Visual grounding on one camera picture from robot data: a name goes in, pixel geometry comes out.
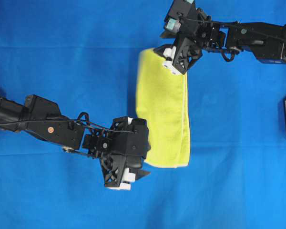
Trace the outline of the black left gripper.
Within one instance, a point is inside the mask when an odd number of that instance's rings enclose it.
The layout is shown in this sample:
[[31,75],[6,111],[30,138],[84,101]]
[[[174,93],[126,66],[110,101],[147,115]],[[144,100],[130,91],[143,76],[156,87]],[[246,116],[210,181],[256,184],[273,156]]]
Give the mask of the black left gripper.
[[82,147],[88,156],[100,160],[104,186],[115,190],[130,190],[131,183],[150,174],[139,168],[126,167],[127,118],[116,118],[110,129],[95,129],[86,134]]

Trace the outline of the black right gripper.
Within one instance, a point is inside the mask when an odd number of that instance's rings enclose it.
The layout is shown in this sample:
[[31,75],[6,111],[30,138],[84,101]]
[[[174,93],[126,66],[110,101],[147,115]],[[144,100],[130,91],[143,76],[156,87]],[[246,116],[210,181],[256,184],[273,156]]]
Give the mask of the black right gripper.
[[165,58],[163,67],[173,75],[186,74],[202,57],[203,50],[219,53],[226,60],[226,34],[221,31],[224,24],[203,14],[198,14],[194,21],[198,22],[195,34],[178,33],[173,44],[164,44],[153,49],[154,53]]

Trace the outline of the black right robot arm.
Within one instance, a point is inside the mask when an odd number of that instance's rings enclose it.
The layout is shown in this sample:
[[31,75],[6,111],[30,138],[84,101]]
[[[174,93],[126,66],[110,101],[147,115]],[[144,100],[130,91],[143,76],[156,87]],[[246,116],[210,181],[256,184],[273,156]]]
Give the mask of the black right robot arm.
[[153,52],[164,58],[163,67],[175,75],[187,73],[203,51],[219,53],[226,62],[247,51],[261,63],[286,64],[286,25],[181,16],[168,19],[161,37],[173,38],[174,42],[154,48]]

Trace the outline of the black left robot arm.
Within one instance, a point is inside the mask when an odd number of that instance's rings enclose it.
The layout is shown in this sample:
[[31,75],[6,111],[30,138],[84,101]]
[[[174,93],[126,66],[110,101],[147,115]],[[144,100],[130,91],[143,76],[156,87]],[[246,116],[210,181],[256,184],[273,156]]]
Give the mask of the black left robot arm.
[[70,119],[55,102],[34,94],[24,104],[0,96],[0,130],[24,131],[68,153],[86,149],[86,157],[99,160],[104,186],[109,189],[130,190],[133,182],[149,175],[143,169],[151,148],[145,119],[119,117],[106,128],[91,122],[86,112]]

